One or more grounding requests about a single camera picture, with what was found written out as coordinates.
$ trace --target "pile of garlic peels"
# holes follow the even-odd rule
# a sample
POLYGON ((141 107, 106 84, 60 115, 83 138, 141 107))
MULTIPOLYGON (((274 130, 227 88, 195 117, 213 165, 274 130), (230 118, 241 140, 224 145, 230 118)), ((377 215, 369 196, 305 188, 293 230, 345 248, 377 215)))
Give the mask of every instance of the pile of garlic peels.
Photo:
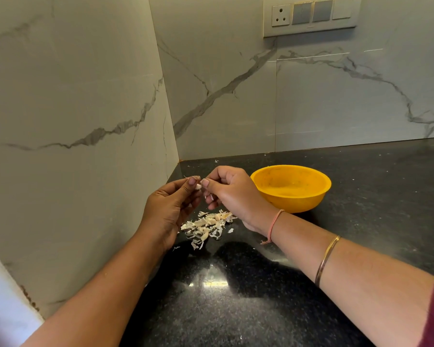
POLYGON ((233 219, 236 217, 231 212, 225 212, 220 210, 220 213, 205 213, 199 212, 197 216, 201 218, 197 221, 187 221, 181 226, 181 229, 185 231, 186 237, 191 241, 193 248, 202 249, 204 241, 208 237, 213 237, 214 239, 220 239, 223 232, 225 224, 232 223, 233 219))

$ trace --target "hand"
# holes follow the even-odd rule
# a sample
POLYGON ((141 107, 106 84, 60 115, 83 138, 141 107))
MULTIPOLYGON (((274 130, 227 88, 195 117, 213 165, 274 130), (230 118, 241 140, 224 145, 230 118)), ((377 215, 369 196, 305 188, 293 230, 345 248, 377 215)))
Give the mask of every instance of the hand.
POLYGON ((194 176, 173 181, 148 197, 137 233, 158 246, 161 254, 173 246, 179 227, 201 202, 202 192, 195 190, 200 180, 194 176))
POLYGON ((262 197, 244 169, 218 166, 201 184, 209 210, 223 203, 249 230, 266 235, 278 210, 262 197))

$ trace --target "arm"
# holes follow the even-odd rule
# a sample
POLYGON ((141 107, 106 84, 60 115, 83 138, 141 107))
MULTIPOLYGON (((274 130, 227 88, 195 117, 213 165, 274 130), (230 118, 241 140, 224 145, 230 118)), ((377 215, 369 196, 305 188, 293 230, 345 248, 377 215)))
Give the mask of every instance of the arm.
MULTIPOLYGON (((278 212, 242 169, 218 167, 202 181, 209 209, 222 202, 246 227, 267 235, 278 212)), ((272 241, 312 281, 336 236, 281 213, 272 241)), ((434 276, 341 239, 324 268, 321 289, 377 346, 417 346, 427 320, 434 276)))
POLYGON ((194 184, 191 177, 154 192, 133 237, 22 346, 118 346, 151 271, 199 204, 194 184))

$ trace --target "bowl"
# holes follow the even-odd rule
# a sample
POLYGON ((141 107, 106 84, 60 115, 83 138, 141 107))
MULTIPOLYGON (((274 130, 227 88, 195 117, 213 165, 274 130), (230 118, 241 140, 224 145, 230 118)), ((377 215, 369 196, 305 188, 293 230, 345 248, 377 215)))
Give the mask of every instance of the bowl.
POLYGON ((268 202, 288 213, 312 210, 331 187, 327 175, 302 166, 265 167, 255 171, 251 179, 268 202))

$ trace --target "bangle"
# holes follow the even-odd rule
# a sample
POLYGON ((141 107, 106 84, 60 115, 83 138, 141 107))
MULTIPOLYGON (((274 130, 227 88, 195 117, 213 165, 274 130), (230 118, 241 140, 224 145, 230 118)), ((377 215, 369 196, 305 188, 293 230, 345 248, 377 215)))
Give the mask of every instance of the bangle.
POLYGON ((267 240, 266 241, 262 241, 260 244, 261 245, 266 245, 267 243, 270 243, 272 241, 272 230, 273 230, 273 225, 275 225, 276 220, 278 219, 279 215, 284 212, 284 210, 279 210, 278 213, 275 215, 275 217, 273 218, 272 224, 270 225, 270 229, 268 230, 268 235, 267 235, 267 240))
POLYGON ((321 280, 321 274, 323 274, 324 266, 326 265, 326 262, 328 261, 328 258, 332 250, 334 249, 334 246, 339 240, 340 240, 340 236, 337 235, 336 238, 331 241, 328 248, 326 249, 326 252, 324 253, 323 262, 321 262, 315 278, 315 285, 317 285, 318 287, 319 287, 319 281, 321 280))

